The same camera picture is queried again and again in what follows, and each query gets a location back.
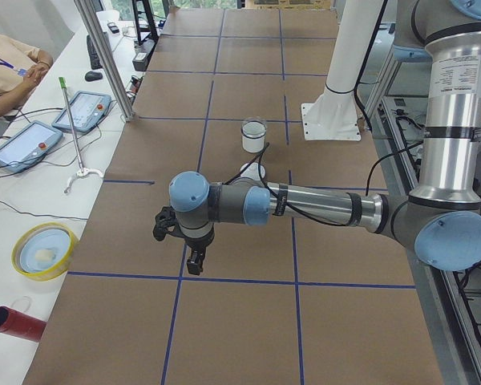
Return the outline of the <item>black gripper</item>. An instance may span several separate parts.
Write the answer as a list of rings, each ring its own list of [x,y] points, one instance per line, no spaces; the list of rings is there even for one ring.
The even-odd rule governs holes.
[[[203,237],[185,238],[185,244],[191,250],[191,254],[186,261],[186,266],[189,274],[200,275],[203,272],[203,263],[206,255],[206,249],[212,244],[213,240],[213,231],[209,231]]]

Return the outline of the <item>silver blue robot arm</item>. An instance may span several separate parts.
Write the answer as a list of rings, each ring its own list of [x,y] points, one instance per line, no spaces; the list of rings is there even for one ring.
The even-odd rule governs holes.
[[[481,261],[481,200],[474,192],[481,143],[481,1],[401,1],[396,55],[432,60],[418,185],[406,197],[266,183],[237,176],[212,184],[183,172],[154,236],[180,237],[188,272],[202,272],[217,222],[264,225],[272,216],[305,217],[333,227],[361,226],[396,240],[439,270]]]

